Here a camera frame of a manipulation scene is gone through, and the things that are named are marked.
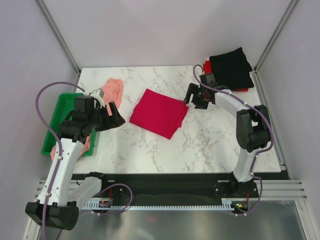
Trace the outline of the salmon pink t shirt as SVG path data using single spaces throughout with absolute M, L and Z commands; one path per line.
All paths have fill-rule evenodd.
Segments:
M 122 102 L 124 83 L 121 79 L 109 78 L 105 83 L 105 85 L 99 88 L 99 90 L 100 90 L 99 95 L 102 96 L 101 98 L 103 99 L 103 102 L 107 107 L 108 115 L 112 116 L 113 113 L 109 106 L 109 102 L 114 102 L 116 108 L 119 109 Z M 92 135 L 93 133 L 86 138 L 85 144 L 80 154 L 78 155 L 78 158 L 80 158 L 84 153 L 90 150 Z M 56 154 L 56 145 L 52 148 L 50 152 L 50 157 L 52 162 L 54 160 L 55 154 Z

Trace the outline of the magenta polo shirt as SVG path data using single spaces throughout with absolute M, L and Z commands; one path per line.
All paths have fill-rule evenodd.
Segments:
M 146 89 L 129 122 L 170 140 L 182 126 L 188 109 L 182 100 Z

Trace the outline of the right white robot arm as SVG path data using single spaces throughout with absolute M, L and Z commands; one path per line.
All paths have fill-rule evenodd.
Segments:
M 247 191 L 246 182 L 254 178 L 257 155 L 269 151 L 274 144 L 268 108 L 263 104 L 249 105 L 225 85 L 218 85 L 212 73 L 202 74 L 196 80 L 198 85 L 188 85 L 185 104 L 192 102 L 196 109 L 206 110 L 212 103 L 235 117 L 240 153 L 232 172 L 235 181 L 229 184 L 229 191 L 240 197 Z

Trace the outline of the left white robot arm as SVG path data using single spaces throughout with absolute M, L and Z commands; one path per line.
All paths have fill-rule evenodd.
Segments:
M 81 185 L 69 193 L 75 164 L 86 139 L 93 131 L 102 132 L 122 126 L 121 117 L 113 101 L 103 105 L 97 98 L 79 95 L 73 110 L 60 123 L 52 166 L 36 201 L 28 202 L 25 213 L 38 225 L 61 230 L 72 230 L 80 209 L 97 194 L 106 196 L 110 191 L 103 174 L 89 173 Z

